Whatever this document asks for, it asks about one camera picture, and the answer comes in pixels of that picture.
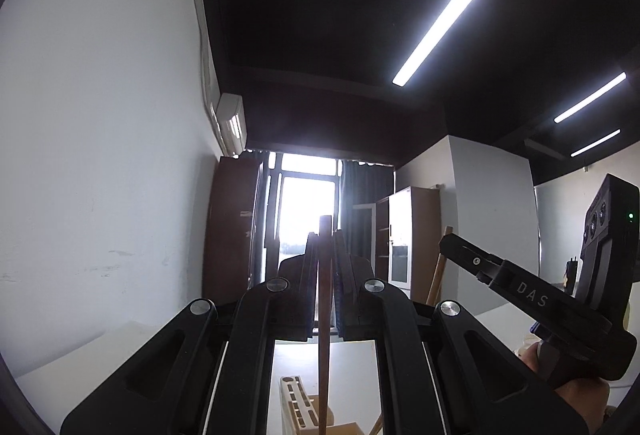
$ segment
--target screw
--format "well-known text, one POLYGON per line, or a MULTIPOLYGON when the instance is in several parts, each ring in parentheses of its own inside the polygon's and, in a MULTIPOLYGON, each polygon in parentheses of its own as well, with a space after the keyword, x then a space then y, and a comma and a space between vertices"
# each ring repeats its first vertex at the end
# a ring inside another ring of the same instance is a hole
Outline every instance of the screw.
POLYGON ((444 301, 440 304, 440 310, 447 316, 457 316, 460 314, 460 305, 454 301, 444 301))
POLYGON ((384 290, 385 284, 376 278, 372 278, 364 283, 364 288, 369 292, 381 292, 384 290))
POLYGON ((191 313, 196 316, 209 312, 210 309, 211 304, 207 300, 196 300, 191 304, 191 307, 189 307, 191 313))
POLYGON ((270 290, 271 292, 281 292, 285 290, 287 287, 289 287, 289 282, 284 278, 280 278, 280 277, 271 278, 267 282, 267 289, 270 290))

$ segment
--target linear led light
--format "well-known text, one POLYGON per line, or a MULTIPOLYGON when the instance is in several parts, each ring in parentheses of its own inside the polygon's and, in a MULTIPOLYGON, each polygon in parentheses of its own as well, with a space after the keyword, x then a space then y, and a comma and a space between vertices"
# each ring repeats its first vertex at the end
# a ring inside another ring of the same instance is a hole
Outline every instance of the linear led light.
POLYGON ((431 25, 430 30, 424 35, 424 38, 418 43, 418 47, 411 53, 409 59, 404 62, 402 68, 396 74, 394 78, 395 85, 404 87, 404 84, 409 81, 409 78, 414 75, 414 72, 418 70, 418 67, 422 64, 424 59, 429 55, 434 47, 438 44, 444 34, 449 30, 449 27, 457 20, 457 18, 465 10, 466 6, 472 0, 451 0, 444 11, 440 14, 438 19, 431 25))
POLYGON ((571 157, 575 157, 576 155, 583 154, 584 152, 586 152, 587 150, 590 150, 594 146, 602 144, 605 141, 609 141, 609 139, 613 138, 614 136, 618 135, 619 133, 620 133, 620 129, 617 129, 615 132, 611 132, 608 136, 604 136, 602 139, 598 139, 596 142, 592 142, 591 144, 588 144, 584 148, 580 148, 580 150, 578 150, 577 152, 573 152, 571 154, 571 157))
POLYGON ((575 112, 577 112, 578 110, 581 110, 584 107, 586 107, 589 103, 593 103, 601 95, 605 94, 606 92, 609 92, 613 87, 615 87, 618 83, 620 83, 620 81, 623 81, 623 80, 626 80, 625 73, 619 74, 618 76, 613 78, 609 83, 607 83, 602 88, 593 92, 593 94, 591 94, 590 96, 584 98, 580 103, 578 103, 577 105, 574 105, 573 107, 569 108, 569 110, 560 114, 558 117, 556 117, 556 119, 554 119, 554 121, 556 123, 564 121, 569 116, 574 115, 575 112))

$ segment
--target brown cabinet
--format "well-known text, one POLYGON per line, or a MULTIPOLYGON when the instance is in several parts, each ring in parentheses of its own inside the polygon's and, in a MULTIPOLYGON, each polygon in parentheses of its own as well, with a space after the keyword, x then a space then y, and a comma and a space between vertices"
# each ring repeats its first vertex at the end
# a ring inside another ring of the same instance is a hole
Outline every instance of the brown cabinet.
POLYGON ((408 187, 376 203, 376 277, 425 303, 438 261, 440 195, 408 187))
POLYGON ((202 296, 216 305, 237 301, 250 285, 255 207, 262 164, 220 158, 213 176, 202 265, 202 296))

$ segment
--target wooden stick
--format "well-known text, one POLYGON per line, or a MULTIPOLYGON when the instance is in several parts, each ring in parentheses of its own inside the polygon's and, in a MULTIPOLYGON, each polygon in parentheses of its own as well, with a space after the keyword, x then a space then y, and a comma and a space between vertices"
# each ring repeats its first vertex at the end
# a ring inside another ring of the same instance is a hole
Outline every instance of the wooden stick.
MULTIPOLYGON (((444 228, 444 235, 450 235, 453 233, 453 227, 448 225, 444 228)), ((447 257, 442 253, 438 255, 438 262, 436 264, 436 270, 433 272, 433 280, 431 280, 431 288, 429 290, 429 296, 427 297, 427 305, 432 307, 436 304, 438 299, 438 293, 442 286, 442 277, 444 276, 444 267, 447 264, 447 257)))
POLYGON ((378 433, 380 433, 380 430, 382 430, 382 414, 380 414, 378 420, 373 425, 373 428, 371 428, 369 435, 378 435, 378 433))
POLYGON ((326 435, 333 284, 332 217, 320 217, 318 256, 318 435, 326 435))

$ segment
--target camera lens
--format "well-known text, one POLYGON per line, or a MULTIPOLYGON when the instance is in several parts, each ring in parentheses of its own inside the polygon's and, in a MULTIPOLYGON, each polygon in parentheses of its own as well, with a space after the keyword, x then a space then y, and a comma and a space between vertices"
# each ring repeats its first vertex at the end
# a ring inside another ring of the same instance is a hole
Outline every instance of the camera lens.
POLYGON ((600 211, 598 211, 598 218, 600 219, 600 225, 604 224, 604 219, 607 216, 607 203, 603 202, 602 206, 600 206, 600 211))

